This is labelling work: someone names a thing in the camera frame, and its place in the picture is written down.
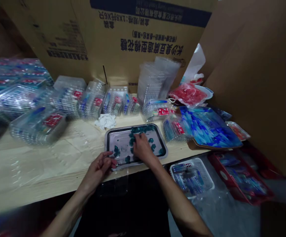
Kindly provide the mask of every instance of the light wooden tabletop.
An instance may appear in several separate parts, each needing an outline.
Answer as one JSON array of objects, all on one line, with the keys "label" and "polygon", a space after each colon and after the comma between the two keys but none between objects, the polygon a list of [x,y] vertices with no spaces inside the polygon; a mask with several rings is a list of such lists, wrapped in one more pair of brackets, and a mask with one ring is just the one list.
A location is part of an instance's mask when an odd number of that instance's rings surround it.
[{"label": "light wooden tabletop", "polygon": [[[141,115],[116,120],[116,127],[145,124]],[[161,122],[155,124],[163,133]],[[0,212],[76,190],[90,163],[104,151],[105,133],[93,121],[76,120],[53,147],[37,148],[14,140],[7,131],[0,139]],[[186,143],[167,147],[162,164],[208,151],[192,151]],[[137,165],[113,172],[107,180],[146,169]]]}]

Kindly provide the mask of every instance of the red plastic basket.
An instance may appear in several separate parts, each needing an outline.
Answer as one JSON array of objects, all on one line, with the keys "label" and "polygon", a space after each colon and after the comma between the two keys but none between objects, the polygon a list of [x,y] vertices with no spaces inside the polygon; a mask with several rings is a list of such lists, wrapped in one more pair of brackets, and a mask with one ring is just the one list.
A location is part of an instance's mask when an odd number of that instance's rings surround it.
[{"label": "red plastic basket", "polygon": [[[258,196],[256,199],[249,200],[246,195],[241,191],[239,188],[238,184],[234,180],[234,178],[229,175],[225,167],[221,164],[218,155],[219,154],[225,154],[225,153],[231,153],[233,154],[238,160],[241,161],[241,165],[245,166],[247,171],[250,173],[252,177],[257,179],[260,183],[262,183],[265,188],[267,189],[267,196]],[[246,161],[241,157],[239,153],[237,153],[235,150],[233,151],[226,151],[226,152],[213,152],[208,156],[209,161],[215,168],[216,172],[219,174],[221,179],[224,181],[226,184],[227,188],[229,189],[230,193],[234,197],[235,200],[242,201],[242,202],[247,202],[250,205],[253,206],[258,206],[261,203],[268,201],[274,197],[274,193],[271,191],[271,189],[268,188],[268,186],[261,180],[259,175],[256,173],[256,171],[251,168]]]}]

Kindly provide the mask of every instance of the white cloth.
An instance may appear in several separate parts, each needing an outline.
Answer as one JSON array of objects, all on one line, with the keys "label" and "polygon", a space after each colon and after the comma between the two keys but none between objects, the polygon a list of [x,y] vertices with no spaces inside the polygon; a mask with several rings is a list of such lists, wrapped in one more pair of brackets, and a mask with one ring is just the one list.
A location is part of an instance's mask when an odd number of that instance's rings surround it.
[{"label": "white cloth", "polygon": [[116,116],[110,114],[101,114],[99,119],[95,121],[95,125],[100,127],[101,130],[105,130],[105,128],[114,128],[117,125]]}]

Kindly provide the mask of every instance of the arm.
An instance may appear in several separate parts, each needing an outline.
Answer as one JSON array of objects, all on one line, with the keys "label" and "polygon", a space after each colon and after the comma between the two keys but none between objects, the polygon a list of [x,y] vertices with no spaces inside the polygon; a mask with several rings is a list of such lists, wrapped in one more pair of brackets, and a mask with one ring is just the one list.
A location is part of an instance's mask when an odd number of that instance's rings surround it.
[{"label": "arm", "polygon": [[112,153],[111,151],[103,152],[91,163],[76,192],[42,233],[41,237],[62,237],[71,233],[90,196],[94,194],[105,175],[111,172],[110,168],[116,168],[116,161],[107,157]]},{"label": "arm", "polygon": [[144,134],[135,134],[134,154],[154,173],[183,236],[213,236],[201,216],[163,168]]}]

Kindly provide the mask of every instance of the blue stripe on box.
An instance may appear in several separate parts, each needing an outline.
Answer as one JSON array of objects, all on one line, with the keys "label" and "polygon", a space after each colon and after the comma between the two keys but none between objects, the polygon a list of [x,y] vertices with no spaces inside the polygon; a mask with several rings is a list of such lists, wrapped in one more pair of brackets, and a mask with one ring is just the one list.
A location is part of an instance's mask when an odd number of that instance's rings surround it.
[{"label": "blue stripe on box", "polygon": [[206,27],[211,17],[211,12],[155,0],[90,0],[90,5],[94,9],[198,27]]}]

